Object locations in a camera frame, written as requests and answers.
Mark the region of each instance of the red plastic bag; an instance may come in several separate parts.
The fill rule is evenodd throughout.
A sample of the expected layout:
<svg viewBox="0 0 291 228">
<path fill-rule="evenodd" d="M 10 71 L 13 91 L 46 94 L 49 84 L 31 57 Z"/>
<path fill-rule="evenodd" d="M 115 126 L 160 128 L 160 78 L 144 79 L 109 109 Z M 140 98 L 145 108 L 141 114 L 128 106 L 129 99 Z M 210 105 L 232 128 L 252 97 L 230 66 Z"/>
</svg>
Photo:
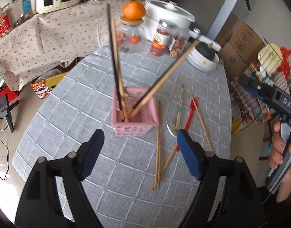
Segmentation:
<svg viewBox="0 0 291 228">
<path fill-rule="evenodd" d="M 291 49 L 288 50 L 285 47 L 280 48 L 282 56 L 283 56 L 283 62 L 282 64 L 277 68 L 278 72 L 283 72 L 285 75 L 286 80 L 288 80 L 290 75 L 290 64 L 288 57 L 291 55 Z"/>
</svg>

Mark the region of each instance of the blue gripper pad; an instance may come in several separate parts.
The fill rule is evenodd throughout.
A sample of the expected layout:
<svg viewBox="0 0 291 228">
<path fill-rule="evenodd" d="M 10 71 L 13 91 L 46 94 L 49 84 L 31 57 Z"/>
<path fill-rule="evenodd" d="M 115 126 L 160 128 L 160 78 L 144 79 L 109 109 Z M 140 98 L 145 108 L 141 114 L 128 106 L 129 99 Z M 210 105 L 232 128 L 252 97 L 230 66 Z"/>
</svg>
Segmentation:
<svg viewBox="0 0 291 228">
<path fill-rule="evenodd" d="M 177 134 L 177 144 L 192 176 L 201 181 L 203 177 L 204 150 L 181 129 Z"/>
<path fill-rule="evenodd" d="M 90 140 L 82 143 L 78 149 L 78 161 L 81 164 L 80 181 L 92 173 L 103 144 L 104 132 L 101 129 L 96 129 Z"/>
</svg>

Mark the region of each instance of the chopstick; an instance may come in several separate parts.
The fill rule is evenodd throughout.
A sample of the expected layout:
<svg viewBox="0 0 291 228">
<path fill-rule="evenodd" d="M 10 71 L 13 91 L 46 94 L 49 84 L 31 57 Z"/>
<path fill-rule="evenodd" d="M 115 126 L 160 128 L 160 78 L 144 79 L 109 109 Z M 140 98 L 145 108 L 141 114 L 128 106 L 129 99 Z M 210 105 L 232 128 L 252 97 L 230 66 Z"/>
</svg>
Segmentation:
<svg viewBox="0 0 291 228">
<path fill-rule="evenodd" d="M 114 76 L 115 76 L 116 94 L 117 94 L 118 103 L 119 103 L 121 120 L 122 120 L 122 122 L 124 122 L 124 113 L 123 113 L 122 100 L 121 100 L 121 95 L 120 95 L 120 90 L 119 90 L 119 81 L 118 81 L 118 74 L 117 74 L 117 68 L 116 68 L 116 60 L 115 60 L 115 56 L 114 56 L 114 44 L 113 44 L 113 36 L 112 36 L 112 17 L 111 17 L 109 3 L 107 4 L 107 17 L 108 17 L 110 49 L 111 49 L 111 53 L 112 53 L 111 54 L 112 55 L 112 66 L 113 66 Z"/>
<path fill-rule="evenodd" d="M 156 149 L 156 170 L 155 170 L 155 188 L 159 188 L 161 174 L 161 101 L 158 100 L 158 119 L 159 126 L 157 127 L 157 149 Z"/>
<path fill-rule="evenodd" d="M 167 69 L 164 74 L 154 83 L 154 85 L 149 88 L 149 90 L 138 100 L 138 102 L 133 106 L 133 108 L 128 113 L 129 118 L 134 117 L 141 108 L 147 104 L 149 99 L 157 92 L 157 90 L 164 84 L 164 82 L 174 73 L 174 71 L 179 67 L 182 61 L 188 56 L 190 51 L 199 44 L 198 40 L 195 40 L 189 48 Z"/>
<path fill-rule="evenodd" d="M 186 125 L 188 123 L 188 120 L 189 120 L 189 116 L 187 117 L 187 120 L 185 122 L 185 125 L 184 125 L 184 129 L 186 128 Z M 174 157 L 174 154 L 176 153 L 176 149 L 177 149 L 178 145 L 177 143 L 173 146 L 172 148 L 172 151 L 171 153 L 169 154 L 168 156 L 168 159 L 166 160 L 166 162 L 164 163 L 162 169 L 161 169 L 161 172 L 160 172 L 160 178 L 163 176 L 163 174 L 166 172 L 166 169 L 168 168 L 169 164 L 171 163 L 171 160 L 172 158 Z M 153 183 L 151 186 L 150 186 L 150 190 L 153 190 L 155 188 L 155 183 Z"/>
<path fill-rule="evenodd" d="M 194 101 L 194 98 L 193 98 L 193 95 L 192 95 L 191 92 L 190 92 L 190 95 L 191 95 L 192 101 L 193 101 L 193 103 L 194 103 L 195 109 L 196 109 L 196 111 L 197 111 L 197 114 L 198 114 L 198 117 L 199 117 L 199 121 L 201 122 L 201 127 L 202 127 L 202 129 L 203 129 L 203 131 L 204 131 L 204 136 L 206 137 L 206 140 L 207 140 L 207 143 L 208 143 L 208 147 L 209 147 L 209 151 L 213 152 L 213 150 L 212 150 L 212 146 L 211 146 L 211 143 L 210 143 L 210 140 L 209 140 L 208 134 L 207 134 L 206 127 L 204 126 L 204 122 L 203 122 L 203 120 L 202 120 L 202 118 L 201 118 L 201 114 L 199 113 L 198 107 L 197 107 L 197 105 L 196 105 L 196 103 L 195 103 L 195 101 Z"/>
<path fill-rule="evenodd" d="M 118 54 L 118 45 L 117 45 L 117 32 L 116 32 L 116 25 L 115 25 L 115 20 L 112 20 L 112 44 L 113 44 L 113 55 L 115 58 L 115 64 L 116 64 L 116 71 L 118 73 L 118 85 L 119 85 L 119 92 L 121 96 L 121 103 L 122 103 L 122 108 L 123 108 L 123 116 L 124 116 L 124 122 L 128 122 L 128 113 L 127 113 L 127 105 L 126 105 L 126 100 L 125 100 L 125 89 L 123 86 L 123 81 L 122 81 L 122 74 L 121 74 L 121 67 L 120 67 L 120 62 L 119 62 L 119 54 Z"/>
<path fill-rule="evenodd" d="M 176 119 L 176 130 L 179 130 L 179 124 L 180 124 L 180 117 L 181 117 L 181 110 L 183 108 L 183 89 L 184 89 L 184 85 L 182 85 L 180 90 L 180 98 L 179 98 L 179 109 L 177 112 L 177 119 Z"/>
</svg>

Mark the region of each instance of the red plastic spoon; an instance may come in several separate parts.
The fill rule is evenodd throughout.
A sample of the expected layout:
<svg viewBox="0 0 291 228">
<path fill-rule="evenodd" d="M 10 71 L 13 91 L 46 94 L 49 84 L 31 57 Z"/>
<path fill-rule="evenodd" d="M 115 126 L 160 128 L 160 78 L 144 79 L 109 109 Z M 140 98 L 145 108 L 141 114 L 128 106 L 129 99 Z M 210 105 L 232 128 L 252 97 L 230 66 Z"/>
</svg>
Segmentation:
<svg viewBox="0 0 291 228">
<path fill-rule="evenodd" d="M 196 103 L 196 105 L 198 106 L 198 99 L 197 98 L 194 98 L 194 101 L 195 101 L 195 103 Z M 193 103 L 193 101 L 191 100 L 191 102 L 190 102 L 190 114 L 189 114 L 189 117 L 188 117 L 188 119 L 187 119 L 187 121 L 186 121 L 186 124 L 185 124 L 185 126 L 184 126 L 184 129 L 185 129 L 185 131 L 187 132 L 188 130 L 189 130 L 189 128 L 190 128 L 190 125 L 191 125 L 191 122 L 192 122 L 192 119 L 193 119 L 193 115 L 194 115 L 194 111 L 196 110 L 196 108 L 195 108 L 195 105 L 194 105 L 194 103 Z"/>
</svg>

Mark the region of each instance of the dark green squash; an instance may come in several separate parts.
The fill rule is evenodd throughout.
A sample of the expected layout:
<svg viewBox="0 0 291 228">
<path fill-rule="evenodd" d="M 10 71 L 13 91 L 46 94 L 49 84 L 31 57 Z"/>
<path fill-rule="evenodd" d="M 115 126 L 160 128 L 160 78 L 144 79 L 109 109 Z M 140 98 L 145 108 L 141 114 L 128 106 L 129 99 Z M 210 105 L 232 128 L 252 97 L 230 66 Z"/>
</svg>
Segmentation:
<svg viewBox="0 0 291 228">
<path fill-rule="evenodd" d="M 212 61 L 215 57 L 214 50 L 210 48 L 209 45 L 207 45 L 204 42 L 199 42 L 199 44 L 195 47 L 195 49 L 210 61 Z"/>
</svg>

